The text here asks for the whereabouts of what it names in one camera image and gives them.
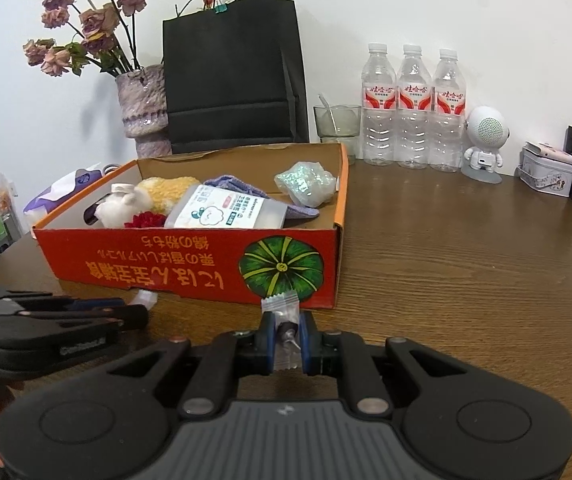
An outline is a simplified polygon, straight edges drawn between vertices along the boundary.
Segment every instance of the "white bottle cap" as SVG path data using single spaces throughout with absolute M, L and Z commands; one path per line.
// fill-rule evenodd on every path
M 403 53 L 421 56 L 421 47 L 419 45 L 403 45 Z
M 450 50 L 449 48 L 440 48 L 439 57 L 441 59 L 454 59 L 457 60 L 456 50 Z
M 388 46 L 386 43 L 368 43 L 368 50 L 370 52 L 381 52 L 388 54 Z
M 111 193 L 132 193 L 135 186 L 132 184 L 112 184 Z

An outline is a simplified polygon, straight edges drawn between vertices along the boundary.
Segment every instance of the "astronaut speaker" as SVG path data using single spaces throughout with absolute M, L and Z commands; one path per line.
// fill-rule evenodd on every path
M 468 116 L 466 131 L 472 148 L 464 152 L 461 173 L 480 182 L 499 184 L 497 168 L 503 166 L 499 150 L 510 137 L 503 115 L 489 106 L 477 107 Z

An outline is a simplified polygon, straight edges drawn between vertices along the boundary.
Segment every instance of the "water bottle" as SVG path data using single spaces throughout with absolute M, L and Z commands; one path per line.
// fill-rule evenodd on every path
M 384 43 L 368 43 L 370 59 L 361 73 L 361 136 L 364 161 L 383 166 L 395 160 L 393 121 L 397 111 L 397 75 Z
M 432 77 L 421 60 L 421 47 L 403 45 L 405 59 L 399 69 L 397 150 L 400 166 L 421 170 L 428 166 L 428 119 L 432 110 Z
M 454 172 L 461 166 L 466 118 L 466 81 L 456 64 L 456 50 L 442 48 L 435 71 L 435 103 L 430 126 L 430 166 Z

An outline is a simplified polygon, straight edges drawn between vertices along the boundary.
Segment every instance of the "black paper bag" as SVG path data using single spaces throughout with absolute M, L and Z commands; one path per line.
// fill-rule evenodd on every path
M 163 22 L 173 153 L 308 142 L 295 3 L 237 0 Z

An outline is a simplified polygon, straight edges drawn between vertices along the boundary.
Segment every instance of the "pumpkin graphic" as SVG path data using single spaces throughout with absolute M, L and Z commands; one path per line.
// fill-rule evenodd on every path
M 271 236 L 245 248 L 239 272 L 246 286 L 261 298 L 292 289 L 299 301 L 305 301 L 322 286 L 323 259 L 305 242 Z

